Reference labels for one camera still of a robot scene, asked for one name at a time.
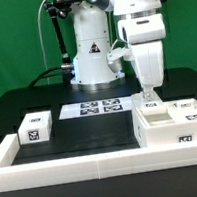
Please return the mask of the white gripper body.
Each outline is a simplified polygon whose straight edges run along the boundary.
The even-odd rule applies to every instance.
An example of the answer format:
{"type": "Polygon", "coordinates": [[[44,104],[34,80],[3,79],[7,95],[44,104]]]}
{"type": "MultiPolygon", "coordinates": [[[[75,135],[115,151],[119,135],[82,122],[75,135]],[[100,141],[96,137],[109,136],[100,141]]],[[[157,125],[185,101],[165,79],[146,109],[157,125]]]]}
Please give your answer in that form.
{"type": "Polygon", "coordinates": [[[131,65],[143,89],[159,87],[163,83],[164,63],[162,42],[148,42],[131,47],[131,65]]]}

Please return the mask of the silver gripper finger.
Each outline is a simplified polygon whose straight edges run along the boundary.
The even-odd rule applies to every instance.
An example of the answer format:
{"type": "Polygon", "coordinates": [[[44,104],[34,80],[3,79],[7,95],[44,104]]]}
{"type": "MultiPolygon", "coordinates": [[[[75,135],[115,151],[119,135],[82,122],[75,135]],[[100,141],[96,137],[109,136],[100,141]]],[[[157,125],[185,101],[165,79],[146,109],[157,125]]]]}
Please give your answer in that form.
{"type": "Polygon", "coordinates": [[[154,89],[152,87],[144,87],[143,88],[143,93],[142,95],[144,96],[144,99],[148,101],[152,101],[155,98],[154,95],[154,89]]]}

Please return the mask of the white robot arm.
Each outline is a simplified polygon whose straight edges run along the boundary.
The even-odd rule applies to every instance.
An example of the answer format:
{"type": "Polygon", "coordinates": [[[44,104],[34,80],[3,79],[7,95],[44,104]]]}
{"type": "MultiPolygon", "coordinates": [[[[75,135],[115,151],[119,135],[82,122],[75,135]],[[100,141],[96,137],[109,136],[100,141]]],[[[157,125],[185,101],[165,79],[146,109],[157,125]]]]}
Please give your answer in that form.
{"type": "Polygon", "coordinates": [[[77,52],[71,84],[88,90],[120,81],[121,61],[129,61],[152,101],[164,79],[165,25],[160,8],[167,0],[60,0],[72,12],[77,52]]]}

